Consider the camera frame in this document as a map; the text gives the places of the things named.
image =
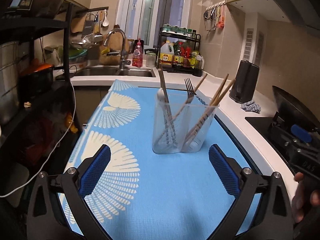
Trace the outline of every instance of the faucet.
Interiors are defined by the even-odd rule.
[[[110,36],[111,36],[113,33],[121,33],[121,35],[122,35],[122,49],[121,49],[121,52],[120,52],[120,65],[119,65],[119,68],[120,68],[120,69],[124,69],[124,65],[130,65],[130,64],[131,64],[131,61],[124,59],[125,34],[124,34],[123,30],[121,30],[121,29],[113,29],[113,30],[111,30],[111,31],[108,33],[108,36],[107,36],[107,38],[106,38],[103,46],[108,46]]]

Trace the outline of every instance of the stovetop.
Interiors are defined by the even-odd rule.
[[[270,139],[269,127],[273,122],[273,117],[246,117],[245,118],[264,138],[265,140],[273,147],[273,149],[279,154],[284,163],[291,170],[292,174],[296,174],[294,169],[289,165],[289,157],[282,147]]]

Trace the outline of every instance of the human hand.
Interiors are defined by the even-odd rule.
[[[304,217],[303,213],[303,205],[305,204],[306,200],[304,196],[304,185],[303,185],[303,174],[301,172],[298,172],[294,176],[294,180],[299,183],[296,195],[292,199],[292,213],[293,218],[296,221],[296,223],[301,222],[301,220]],[[315,190],[311,196],[310,196],[310,203],[312,206],[316,207],[320,205],[320,190]]]

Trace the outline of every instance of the ventilation grille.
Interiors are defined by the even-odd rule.
[[[254,61],[254,64],[258,67],[260,67],[260,63],[261,63],[263,44],[264,44],[264,34],[262,32],[259,32],[256,59]]]
[[[250,53],[251,53],[252,41],[253,41],[253,32],[254,32],[254,29],[247,29],[247,37],[245,40],[243,60],[250,59]]]

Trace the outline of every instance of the metal screw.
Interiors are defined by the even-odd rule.
[[[74,168],[74,167],[69,168],[69,169],[68,169],[68,174],[70,174],[70,175],[75,174],[76,171],[77,171],[77,170],[76,170],[76,168]]]
[[[273,176],[275,176],[277,179],[281,178],[281,174],[277,171],[273,174]]]
[[[250,168],[244,168],[243,172],[244,174],[250,175],[252,173],[252,170]]]
[[[39,173],[39,177],[40,178],[43,178],[45,176],[45,172],[44,171],[41,171],[40,173]]]

